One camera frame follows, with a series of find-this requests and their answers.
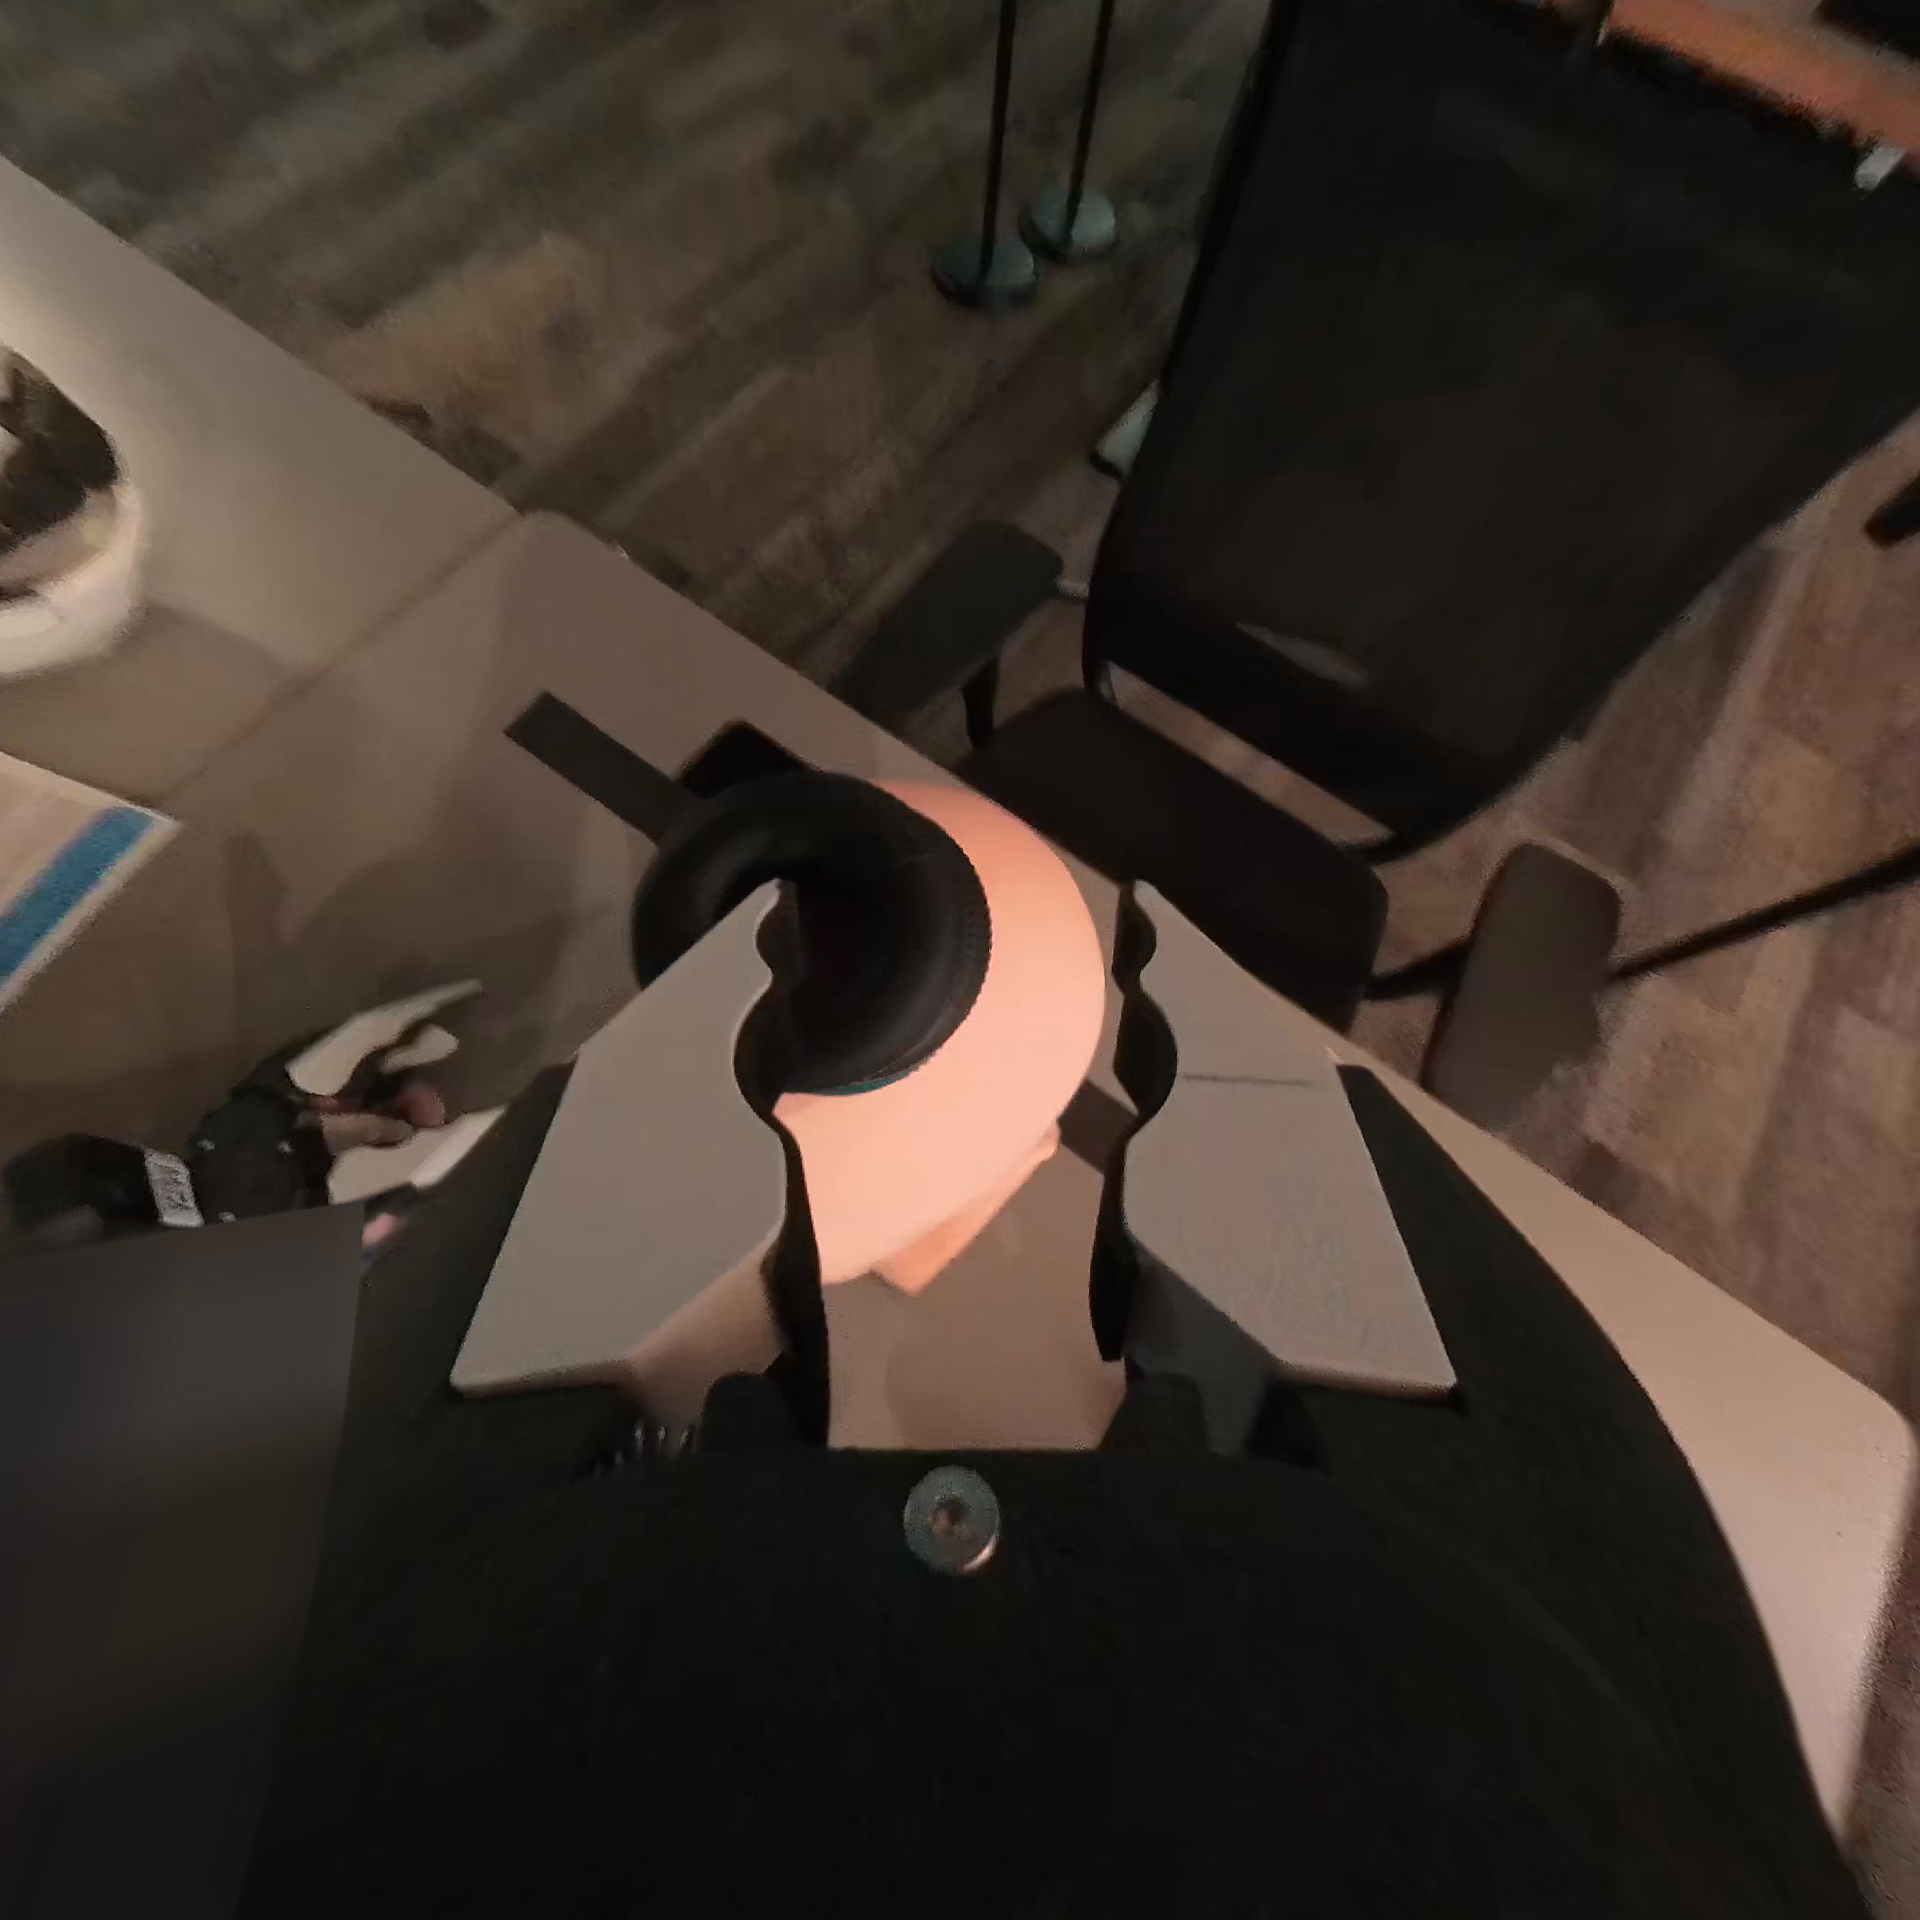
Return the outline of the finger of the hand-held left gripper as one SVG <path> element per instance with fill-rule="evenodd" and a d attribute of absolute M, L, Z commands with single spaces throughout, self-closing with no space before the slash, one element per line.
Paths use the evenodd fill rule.
<path fill-rule="evenodd" d="M 443 1020 L 480 992 L 477 978 L 461 978 L 348 1016 L 287 1055 L 287 1084 L 306 1103 L 343 1103 L 439 1066 L 459 1047 Z"/>

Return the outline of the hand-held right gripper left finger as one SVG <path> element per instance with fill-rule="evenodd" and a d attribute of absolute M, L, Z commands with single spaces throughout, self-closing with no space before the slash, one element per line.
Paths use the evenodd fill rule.
<path fill-rule="evenodd" d="M 578 1047 L 448 1383 L 605 1386 L 669 1437 L 716 1381 L 776 1375 L 827 1441 L 833 1357 L 789 1067 L 780 882 L 731 908 Z"/>

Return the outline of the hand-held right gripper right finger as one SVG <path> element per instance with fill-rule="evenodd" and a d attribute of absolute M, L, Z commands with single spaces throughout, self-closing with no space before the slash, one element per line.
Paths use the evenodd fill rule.
<path fill-rule="evenodd" d="M 1121 893 L 1114 1080 L 1089 1273 L 1099 1355 L 1170 1362 L 1180 1335 L 1265 1377 L 1450 1394 L 1435 1325 L 1333 1050 L 1292 1026 L 1145 881 Z"/>

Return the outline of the black rubber toy tire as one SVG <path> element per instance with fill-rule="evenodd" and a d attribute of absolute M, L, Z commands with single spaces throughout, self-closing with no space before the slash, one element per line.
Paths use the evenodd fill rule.
<path fill-rule="evenodd" d="M 632 971 L 651 988 L 776 882 L 792 893 L 786 1088 L 839 1098 L 923 1067 L 969 1020 L 993 962 L 993 909 L 949 831 L 877 785 L 761 775 L 669 828 L 632 909 Z"/>

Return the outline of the person's left hand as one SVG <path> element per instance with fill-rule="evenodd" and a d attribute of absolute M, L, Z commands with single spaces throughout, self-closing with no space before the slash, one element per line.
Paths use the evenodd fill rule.
<path fill-rule="evenodd" d="M 1058 1151 L 1107 1018 L 1089 904 L 1031 826 L 960 785 L 882 780 L 973 866 L 993 924 L 984 985 L 925 1063 L 875 1088 L 784 1095 L 824 1285 L 930 1285 Z"/>

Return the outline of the black tape strip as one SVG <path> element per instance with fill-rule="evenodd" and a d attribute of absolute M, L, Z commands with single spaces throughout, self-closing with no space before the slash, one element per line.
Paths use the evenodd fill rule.
<path fill-rule="evenodd" d="M 692 805 L 679 780 L 548 691 L 509 720 L 505 739 L 651 844 L 660 844 Z"/>

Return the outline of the box with blue print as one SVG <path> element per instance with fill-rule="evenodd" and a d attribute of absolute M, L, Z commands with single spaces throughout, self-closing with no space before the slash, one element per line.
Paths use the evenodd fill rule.
<path fill-rule="evenodd" d="M 2 756 L 2 1009 L 178 834 L 164 811 Z"/>

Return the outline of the dark flat sheet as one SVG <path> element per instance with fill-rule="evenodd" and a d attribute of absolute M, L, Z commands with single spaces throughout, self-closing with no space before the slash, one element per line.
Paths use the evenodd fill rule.
<path fill-rule="evenodd" d="M 340 1448 L 364 1217 L 2 1285 L 2 1915 L 231 1915 Z"/>

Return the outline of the white bowl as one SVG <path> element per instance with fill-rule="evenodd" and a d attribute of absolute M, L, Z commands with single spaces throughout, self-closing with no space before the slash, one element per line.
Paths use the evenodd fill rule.
<path fill-rule="evenodd" d="M 106 434 L 2 351 L 2 677 L 106 656 L 145 609 L 152 514 Z"/>

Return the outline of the black mesh office chair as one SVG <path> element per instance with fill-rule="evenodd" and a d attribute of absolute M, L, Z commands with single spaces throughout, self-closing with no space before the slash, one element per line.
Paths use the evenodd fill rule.
<path fill-rule="evenodd" d="M 1383 866 L 1577 737 L 1773 527 L 1916 413 L 1899 153 L 1525 5 L 1275 5 L 1144 444 L 1089 575 L 1080 689 L 996 717 L 1061 559 L 969 527 L 833 679 L 1152 882 L 1335 1028 L 1437 997 L 1424 1088 L 1491 1130 L 1595 1041 L 1623 900 L 1538 845 L 1388 975 Z"/>

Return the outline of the black stand pole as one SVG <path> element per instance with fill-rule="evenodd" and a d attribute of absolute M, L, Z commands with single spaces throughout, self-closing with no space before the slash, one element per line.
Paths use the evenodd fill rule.
<path fill-rule="evenodd" d="M 1089 74 L 1065 173 L 1058 183 L 1043 188 L 1023 208 L 1023 241 L 1047 265 L 1089 265 L 1109 257 L 1119 244 L 1119 210 L 1091 181 L 1098 113 L 1109 79 L 1115 13 L 1115 2 L 1095 5 Z"/>
<path fill-rule="evenodd" d="M 1019 229 L 1009 225 L 1003 208 L 1019 7 L 1019 2 L 996 2 L 977 229 L 939 248 L 930 258 L 935 290 L 949 305 L 979 315 L 1011 314 L 1028 305 L 1041 289 L 1037 261 Z"/>

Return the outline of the orange wooden table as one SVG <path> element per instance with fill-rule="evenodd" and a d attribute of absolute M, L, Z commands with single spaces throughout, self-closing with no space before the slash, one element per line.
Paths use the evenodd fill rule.
<path fill-rule="evenodd" d="M 1815 5 L 1615 2 L 1604 34 L 1683 58 L 1859 147 L 1919 155 L 1919 65 L 1815 16 Z"/>

